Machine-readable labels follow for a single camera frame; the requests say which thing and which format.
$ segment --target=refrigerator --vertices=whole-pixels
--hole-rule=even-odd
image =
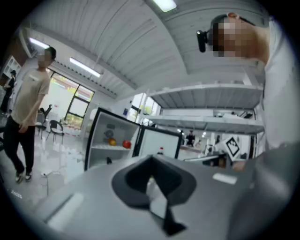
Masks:
[[[84,145],[86,149],[84,170],[106,165],[107,158],[112,163],[136,156],[157,154],[163,148],[163,154],[177,158],[181,133],[143,126],[121,116],[98,108],[96,114],[89,117],[90,127],[85,129]],[[123,141],[130,141],[131,147],[124,148]]]

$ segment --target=white shirt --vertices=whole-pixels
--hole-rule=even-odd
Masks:
[[[263,107],[269,149],[300,141],[299,63],[275,21],[270,22],[270,57],[265,77]]]

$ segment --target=man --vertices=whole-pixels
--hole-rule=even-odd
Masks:
[[[54,61],[56,50],[49,47],[38,56],[38,68],[31,69],[23,77],[15,106],[7,120],[4,130],[4,150],[13,162],[16,175],[15,181],[20,183],[23,179],[24,166],[17,156],[19,143],[22,145],[25,162],[25,180],[31,180],[34,157],[34,133],[39,106],[48,93],[50,78],[46,68]]]
[[[2,101],[2,104],[1,104],[1,107],[0,107],[0,110],[2,111],[3,115],[6,114],[8,111],[8,101],[13,92],[13,88],[14,88],[14,84],[15,84],[15,75],[16,75],[15,70],[12,70],[10,72],[10,74],[11,74],[11,79],[10,79],[9,83],[5,84],[5,86],[3,87],[3,89],[6,91],[3,101]]]
[[[269,27],[261,28],[229,13],[215,17],[205,34],[219,56],[257,59],[265,64],[261,104],[266,149],[300,141],[299,63],[280,25],[271,20]]]
[[[189,134],[187,135],[186,139],[187,139],[187,146],[193,147],[195,142],[195,135],[193,135],[192,130],[189,131]]]

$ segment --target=fridge shelf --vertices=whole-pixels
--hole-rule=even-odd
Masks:
[[[103,150],[120,150],[120,151],[129,151],[130,149],[124,148],[122,146],[111,146],[108,144],[97,144],[92,146],[92,149],[103,149]]]

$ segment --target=red apple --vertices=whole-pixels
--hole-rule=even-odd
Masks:
[[[110,139],[108,139],[108,144],[111,146],[116,146],[117,141],[114,138],[110,138]]]
[[[122,145],[123,145],[124,148],[128,148],[128,149],[131,148],[131,142],[130,141],[124,140]]]

